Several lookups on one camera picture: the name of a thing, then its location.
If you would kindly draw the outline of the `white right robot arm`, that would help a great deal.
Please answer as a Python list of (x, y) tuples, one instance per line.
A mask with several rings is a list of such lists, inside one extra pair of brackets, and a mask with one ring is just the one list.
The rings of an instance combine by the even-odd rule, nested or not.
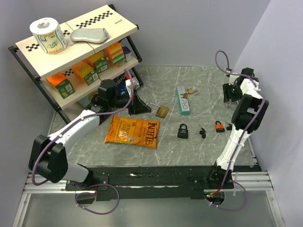
[(260, 94), (254, 69), (244, 68), (241, 73), (245, 76), (231, 75), (229, 82), (223, 84), (223, 102), (239, 103), (232, 115), (230, 137), (206, 180), (211, 188), (219, 190), (232, 179), (235, 160), (245, 141), (259, 128), (269, 104)]

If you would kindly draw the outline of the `orange black padlock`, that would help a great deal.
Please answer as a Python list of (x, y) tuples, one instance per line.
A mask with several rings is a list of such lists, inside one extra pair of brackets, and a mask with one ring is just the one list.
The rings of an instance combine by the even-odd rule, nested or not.
[(215, 121), (215, 131), (217, 133), (225, 132), (225, 128), (220, 121)]

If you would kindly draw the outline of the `orange padlock key bunch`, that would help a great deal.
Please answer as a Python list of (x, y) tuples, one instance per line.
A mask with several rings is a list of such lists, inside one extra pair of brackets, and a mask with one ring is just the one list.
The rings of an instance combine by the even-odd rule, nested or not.
[(225, 123), (226, 123), (226, 130), (228, 132), (231, 132), (233, 129), (233, 124), (231, 122), (227, 122), (227, 121), (225, 121)]

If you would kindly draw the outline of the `small brass padlock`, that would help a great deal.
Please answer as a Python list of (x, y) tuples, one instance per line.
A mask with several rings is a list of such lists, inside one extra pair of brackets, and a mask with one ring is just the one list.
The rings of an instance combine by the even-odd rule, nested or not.
[(194, 94), (194, 95), (199, 95), (199, 91), (198, 90), (194, 90), (194, 89), (192, 89), (192, 88), (188, 88), (187, 89), (187, 94), (189, 94), (189, 95), (192, 95), (192, 94)]

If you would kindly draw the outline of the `black Kaijing padlock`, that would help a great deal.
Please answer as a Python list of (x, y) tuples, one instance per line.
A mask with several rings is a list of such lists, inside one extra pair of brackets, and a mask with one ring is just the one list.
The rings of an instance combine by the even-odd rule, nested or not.
[(177, 137), (181, 139), (187, 139), (188, 138), (188, 129), (187, 125), (182, 123), (179, 126)]

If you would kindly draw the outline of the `large brass padlock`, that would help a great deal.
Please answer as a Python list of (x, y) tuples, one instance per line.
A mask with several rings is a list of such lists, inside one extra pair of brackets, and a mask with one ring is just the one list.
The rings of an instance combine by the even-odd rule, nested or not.
[(170, 109), (166, 106), (157, 105), (157, 104), (154, 104), (154, 103), (147, 103), (146, 105), (147, 106), (152, 105), (152, 106), (157, 107), (158, 108), (157, 111), (155, 113), (153, 111), (151, 111), (151, 113), (153, 115), (155, 115), (156, 117), (159, 117), (159, 118), (162, 118), (162, 119), (164, 119), (167, 116), (168, 112), (170, 111)]

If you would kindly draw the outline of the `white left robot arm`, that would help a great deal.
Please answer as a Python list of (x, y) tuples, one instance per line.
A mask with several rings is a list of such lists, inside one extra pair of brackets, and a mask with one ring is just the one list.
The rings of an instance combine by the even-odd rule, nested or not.
[(131, 89), (128, 96), (117, 93), (114, 80), (101, 81), (98, 92), (85, 109), (73, 121), (61, 130), (49, 135), (39, 135), (35, 138), (29, 169), (32, 172), (32, 183), (40, 184), (35, 180), (38, 174), (52, 183), (61, 180), (74, 181), (83, 189), (93, 186), (94, 173), (81, 164), (70, 164), (67, 153), (85, 134), (98, 127), (108, 116), (128, 109), (129, 115), (150, 113), (151, 108), (137, 95), (136, 89)]

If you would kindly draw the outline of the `black padlock key bunch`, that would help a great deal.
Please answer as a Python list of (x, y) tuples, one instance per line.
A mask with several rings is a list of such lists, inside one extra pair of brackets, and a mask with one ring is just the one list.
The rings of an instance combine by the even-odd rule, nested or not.
[(202, 138), (201, 143), (203, 143), (204, 139), (206, 138), (206, 130), (199, 124), (200, 131), (195, 132), (194, 134), (199, 134)]

